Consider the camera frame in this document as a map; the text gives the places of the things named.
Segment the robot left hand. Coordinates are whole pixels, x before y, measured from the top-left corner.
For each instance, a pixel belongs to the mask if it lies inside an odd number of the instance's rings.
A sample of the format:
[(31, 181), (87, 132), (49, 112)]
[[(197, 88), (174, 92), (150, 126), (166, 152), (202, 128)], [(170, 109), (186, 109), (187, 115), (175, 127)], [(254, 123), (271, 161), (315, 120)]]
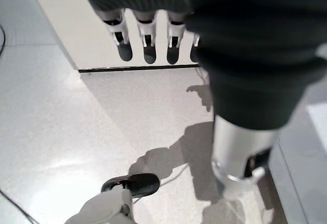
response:
[(214, 107), (212, 169), (225, 198), (264, 174), (276, 137), (306, 89), (326, 74), (326, 0), (88, 0), (104, 21), (113, 11), (180, 13), (199, 37)]

